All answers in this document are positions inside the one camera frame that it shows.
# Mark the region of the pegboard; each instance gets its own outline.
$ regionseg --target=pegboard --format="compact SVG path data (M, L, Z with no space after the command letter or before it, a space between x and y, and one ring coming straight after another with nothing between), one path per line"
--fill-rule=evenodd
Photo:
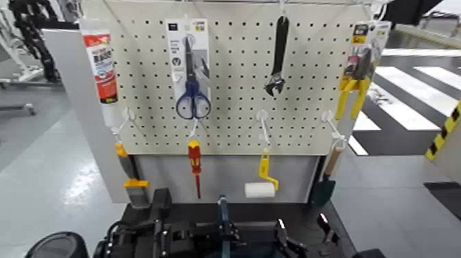
M285 5L286 84L276 97L263 85L272 70L278 4L88 1L84 8L88 17L108 21L121 104L137 114L121 132L129 153L187 153L193 121L176 114L164 24L185 14L209 22L212 111L196 131L203 154L260 154L262 108L272 153L329 152L331 129L320 116L336 110L353 24L367 20L363 6Z

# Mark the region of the yellow and black stripe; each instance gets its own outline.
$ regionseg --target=yellow and black stripe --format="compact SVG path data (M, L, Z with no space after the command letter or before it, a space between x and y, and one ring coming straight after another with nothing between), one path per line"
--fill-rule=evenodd
M445 124L442 127L442 131L436 135L434 142L429 146L429 149L426 151L426 157L429 160L433 160L437 152L447 141L448 135L450 132L453 132L453 129L456 127L458 122L461 120L461 101L456 106L455 110L452 112L450 117L445 121Z

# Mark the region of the scissors packaging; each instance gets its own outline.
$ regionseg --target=scissors packaging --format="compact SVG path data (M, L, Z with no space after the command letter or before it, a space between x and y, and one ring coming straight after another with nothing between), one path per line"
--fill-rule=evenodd
M209 29L207 19L166 19L169 64L176 112L200 119L211 111Z
M335 119L341 120L348 94L359 91L351 111L351 119L357 119L366 98L375 69L390 31L388 21L365 21L357 23L351 38L351 50L346 68L340 80L340 98Z

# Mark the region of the screwdriver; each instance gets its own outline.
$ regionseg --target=screwdriver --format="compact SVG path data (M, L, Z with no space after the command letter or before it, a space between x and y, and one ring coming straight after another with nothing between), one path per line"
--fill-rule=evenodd
M189 160L191 161L192 166L192 174L196 176L196 188L197 188L197 197L199 199L202 198L202 194L200 193L200 172L202 172L202 168L200 167L200 143L198 141L193 140L187 144L189 148Z

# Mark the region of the white stripe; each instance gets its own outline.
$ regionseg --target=white stripe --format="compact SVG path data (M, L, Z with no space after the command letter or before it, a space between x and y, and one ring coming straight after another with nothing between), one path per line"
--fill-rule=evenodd
M349 146L354 150L354 152L359 156L366 156L368 152L360 145L360 143L351 135L349 137Z
M359 112L357 120L355 120L354 131L380 131L381 128L377 126L373 120L371 120L362 111Z
M395 67L377 67L376 73L447 117L458 105L456 99Z
M416 70L426 73L427 75L461 90L461 76L443 69L442 67L415 67Z
M459 49L384 49L383 56L461 56Z
M372 82L368 95L378 101L379 107L407 130L440 130L420 113Z

